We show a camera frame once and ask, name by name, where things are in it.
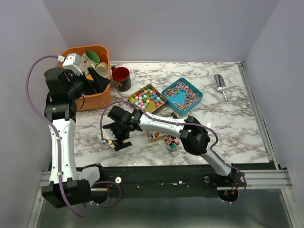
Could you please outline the silver metal scoop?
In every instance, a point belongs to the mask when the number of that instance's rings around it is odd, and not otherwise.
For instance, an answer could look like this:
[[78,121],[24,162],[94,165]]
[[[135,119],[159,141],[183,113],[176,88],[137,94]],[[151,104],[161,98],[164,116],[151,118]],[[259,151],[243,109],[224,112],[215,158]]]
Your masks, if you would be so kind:
[[214,75],[214,79],[215,79],[215,82],[216,82],[216,89],[217,89],[217,91],[221,92],[223,94],[225,100],[227,101],[228,98],[227,98],[227,96],[225,94],[226,84],[225,84],[224,78],[220,74],[215,74]]

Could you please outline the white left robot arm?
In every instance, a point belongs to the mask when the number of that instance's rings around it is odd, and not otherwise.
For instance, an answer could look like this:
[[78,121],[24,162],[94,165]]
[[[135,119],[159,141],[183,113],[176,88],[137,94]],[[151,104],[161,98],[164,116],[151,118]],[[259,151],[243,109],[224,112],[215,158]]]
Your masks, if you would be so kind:
[[70,69],[51,68],[44,73],[49,89],[44,116],[48,121],[52,141],[52,167],[49,184],[42,187],[42,196],[55,208],[68,204],[87,203],[91,187],[102,187],[105,173],[101,164],[77,169],[74,157],[76,100],[82,95],[103,92],[110,81],[88,69],[92,79]]

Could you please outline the dark tin of star candies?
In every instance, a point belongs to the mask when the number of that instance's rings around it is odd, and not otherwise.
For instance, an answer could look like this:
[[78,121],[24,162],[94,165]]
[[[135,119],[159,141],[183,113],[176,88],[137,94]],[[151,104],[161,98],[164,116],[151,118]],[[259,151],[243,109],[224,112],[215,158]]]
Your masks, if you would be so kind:
[[167,99],[152,84],[148,84],[130,95],[128,101],[152,114],[160,112],[167,104]]

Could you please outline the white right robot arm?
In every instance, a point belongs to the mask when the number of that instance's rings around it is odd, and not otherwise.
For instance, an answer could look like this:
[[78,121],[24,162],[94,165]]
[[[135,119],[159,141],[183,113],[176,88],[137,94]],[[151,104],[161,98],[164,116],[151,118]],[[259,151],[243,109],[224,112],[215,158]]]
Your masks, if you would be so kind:
[[132,112],[128,112],[116,103],[108,113],[113,121],[111,124],[100,124],[101,138],[113,140],[115,150],[131,146],[129,133],[133,131],[155,131],[178,138],[186,152],[200,156],[208,162],[217,174],[219,184],[229,186],[234,184],[236,173],[239,169],[214,151],[214,146],[219,142],[217,133],[207,126],[203,126],[195,117],[186,119],[170,119],[153,115],[135,105]]

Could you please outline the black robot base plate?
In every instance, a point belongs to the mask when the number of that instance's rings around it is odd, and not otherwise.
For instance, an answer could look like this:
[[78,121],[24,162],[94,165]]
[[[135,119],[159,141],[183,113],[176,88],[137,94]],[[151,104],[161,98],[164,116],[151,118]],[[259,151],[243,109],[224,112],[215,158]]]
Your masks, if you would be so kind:
[[181,198],[224,196],[234,199],[245,186],[241,174],[217,175],[210,165],[103,167],[101,180],[93,184],[94,200],[119,195],[127,198]]

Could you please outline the gold tin of lollipops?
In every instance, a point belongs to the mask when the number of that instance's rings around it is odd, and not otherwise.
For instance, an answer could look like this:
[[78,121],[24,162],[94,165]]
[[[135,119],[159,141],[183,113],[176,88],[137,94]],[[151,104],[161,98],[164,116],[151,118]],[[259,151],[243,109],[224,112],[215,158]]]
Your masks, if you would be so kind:
[[[170,113],[161,115],[161,117],[166,117],[166,118],[170,118],[170,119],[179,118],[179,116],[175,112],[170,112]],[[156,131],[147,131],[147,132],[145,132],[145,135],[146,135],[149,143],[163,140],[167,136],[167,134],[156,132]]]

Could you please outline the teal tin swirl lollipops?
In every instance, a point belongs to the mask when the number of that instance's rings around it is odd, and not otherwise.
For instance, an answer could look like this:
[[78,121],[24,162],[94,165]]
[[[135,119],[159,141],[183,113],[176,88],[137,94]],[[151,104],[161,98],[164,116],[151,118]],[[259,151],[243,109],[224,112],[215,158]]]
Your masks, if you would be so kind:
[[179,116],[185,116],[203,98],[203,93],[183,77],[165,88],[161,94],[167,99],[168,107]]

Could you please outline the gold round jar lid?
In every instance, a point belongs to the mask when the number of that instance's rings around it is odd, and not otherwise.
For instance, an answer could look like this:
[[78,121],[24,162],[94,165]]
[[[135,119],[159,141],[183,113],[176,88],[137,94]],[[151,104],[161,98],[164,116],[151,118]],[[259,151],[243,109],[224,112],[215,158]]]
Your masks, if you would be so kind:
[[112,140],[109,140],[109,141],[108,141],[108,144],[109,144],[109,146],[110,146],[111,148],[113,148],[113,149],[116,148],[116,144],[115,144],[115,142],[113,142]]

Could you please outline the clear glass jar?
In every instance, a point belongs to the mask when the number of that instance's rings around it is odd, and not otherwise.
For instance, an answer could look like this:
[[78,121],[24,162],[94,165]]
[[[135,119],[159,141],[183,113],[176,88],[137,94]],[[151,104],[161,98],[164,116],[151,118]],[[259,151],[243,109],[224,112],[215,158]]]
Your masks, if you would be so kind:
[[180,140],[179,138],[172,136],[172,135],[166,135],[164,138],[164,143],[165,143],[165,148],[169,152],[175,152],[177,151],[179,145],[180,145]]

